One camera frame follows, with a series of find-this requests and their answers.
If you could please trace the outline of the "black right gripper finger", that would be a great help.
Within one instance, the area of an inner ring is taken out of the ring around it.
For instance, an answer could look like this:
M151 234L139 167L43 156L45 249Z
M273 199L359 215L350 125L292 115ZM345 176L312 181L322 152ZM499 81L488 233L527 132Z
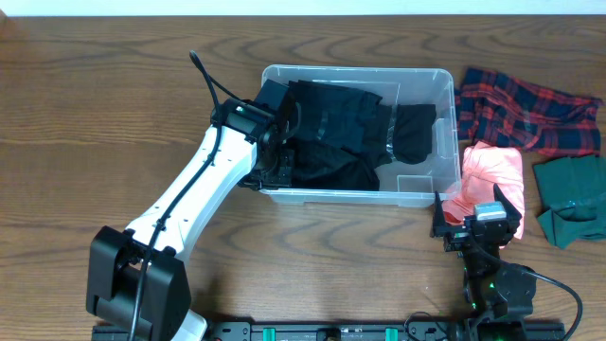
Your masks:
M506 216L509 222L510 227L519 227L520 221L522 220L522 214L517 210L517 208L507 199L503 191L499 188L497 184L493 185L493 196L496 202L499 202L504 211L506 212Z
M442 207L442 200L440 199L439 193L435 192L435 202L434 202L434 215L432 220L432 226L430 231L430 236L432 238L442 237L445 234L446 230L446 220L444 216L444 211Z

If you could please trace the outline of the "pink garment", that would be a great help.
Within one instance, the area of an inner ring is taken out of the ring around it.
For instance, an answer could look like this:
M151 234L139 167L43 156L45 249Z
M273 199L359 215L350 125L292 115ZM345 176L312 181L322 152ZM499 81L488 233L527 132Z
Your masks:
M446 222L459 225L465 216L473 215L474 206L494 200L496 184L506 198L525 217L523 160L515 148L493 147L479 141L465 149L462 165L461 191L451 200L443 202ZM524 235L524 219L514 237Z

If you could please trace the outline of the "black garment with stripe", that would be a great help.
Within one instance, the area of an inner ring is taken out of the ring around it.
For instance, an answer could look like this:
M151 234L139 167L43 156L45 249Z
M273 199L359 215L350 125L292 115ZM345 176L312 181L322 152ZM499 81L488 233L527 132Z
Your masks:
M373 169L391 162L386 149L392 108L365 90L313 81L291 81L301 123L294 138L358 154Z

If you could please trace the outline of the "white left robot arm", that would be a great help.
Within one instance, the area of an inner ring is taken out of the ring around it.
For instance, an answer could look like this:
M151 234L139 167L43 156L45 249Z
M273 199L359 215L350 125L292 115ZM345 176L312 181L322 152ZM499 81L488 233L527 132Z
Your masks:
M90 245L86 309L106 322L96 340L200 340L206 321L190 309L187 263L219 205L237 185L290 184L283 143L298 130L299 103L228 99L186 167L123 230L104 226Z

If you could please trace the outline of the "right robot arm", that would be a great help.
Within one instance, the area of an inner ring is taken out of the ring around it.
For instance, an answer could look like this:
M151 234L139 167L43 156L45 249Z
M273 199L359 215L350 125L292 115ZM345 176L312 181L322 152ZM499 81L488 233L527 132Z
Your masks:
M521 213L498 186L493 200L476 205L460 225L446 222L443 202L435 195L430 236L443 240L446 252L464 262L464 297L470 316L447 327L448 340L523 341L529 338L525 317L533 313L536 279L527 268L506 264L500 248L514 237Z

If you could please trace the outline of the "clear plastic storage bin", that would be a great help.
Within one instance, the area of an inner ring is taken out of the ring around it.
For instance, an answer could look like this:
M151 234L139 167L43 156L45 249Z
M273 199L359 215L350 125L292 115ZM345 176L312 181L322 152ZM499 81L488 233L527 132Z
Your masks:
M437 117L432 126L432 152L417 165L393 161L378 167L378 191L305 188L264 189L281 205L336 203L428 207L438 193L441 199L461 189L461 172L455 117L455 87L452 75L441 68L377 68L272 64L261 80L316 81L357 88L383 98L382 104L397 110L400 105L434 104Z

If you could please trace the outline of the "dark green garment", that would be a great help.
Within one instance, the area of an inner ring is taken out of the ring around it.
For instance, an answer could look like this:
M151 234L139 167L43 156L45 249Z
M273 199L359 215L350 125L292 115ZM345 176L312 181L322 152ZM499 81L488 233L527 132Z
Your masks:
M544 213L537 220L548 242L605 239L605 159L563 157L534 167Z

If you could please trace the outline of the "red plaid shirt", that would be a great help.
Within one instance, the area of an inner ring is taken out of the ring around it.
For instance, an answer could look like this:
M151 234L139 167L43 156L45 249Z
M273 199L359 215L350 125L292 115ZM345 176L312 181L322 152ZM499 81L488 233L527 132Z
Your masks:
M467 69L454 99L460 140L552 157L600 154L601 99L481 68Z

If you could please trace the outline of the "black mounting rail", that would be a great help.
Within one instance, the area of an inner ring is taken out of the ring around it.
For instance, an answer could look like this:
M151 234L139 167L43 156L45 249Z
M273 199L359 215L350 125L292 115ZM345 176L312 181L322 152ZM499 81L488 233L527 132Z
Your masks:
M478 340L562 340L561 323L481 324ZM224 322L214 324L201 341L404 341L470 340L471 333L456 323L411 321L408 324L251 324Z

